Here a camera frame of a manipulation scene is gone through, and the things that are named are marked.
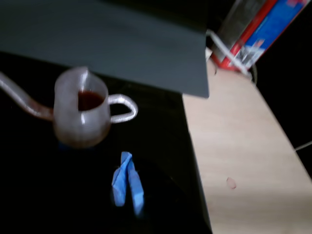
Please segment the gripper finger with blue tape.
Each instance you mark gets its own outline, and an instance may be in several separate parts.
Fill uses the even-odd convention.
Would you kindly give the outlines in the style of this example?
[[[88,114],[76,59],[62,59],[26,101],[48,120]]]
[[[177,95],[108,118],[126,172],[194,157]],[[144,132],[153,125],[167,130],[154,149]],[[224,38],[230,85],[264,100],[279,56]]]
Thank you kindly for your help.
[[[134,213],[140,215],[144,206],[144,190],[132,159],[130,159],[127,169]]]
[[[114,204],[122,207],[125,204],[127,190],[127,167],[132,158],[129,152],[121,153],[120,166],[114,171],[112,180],[112,191]]]

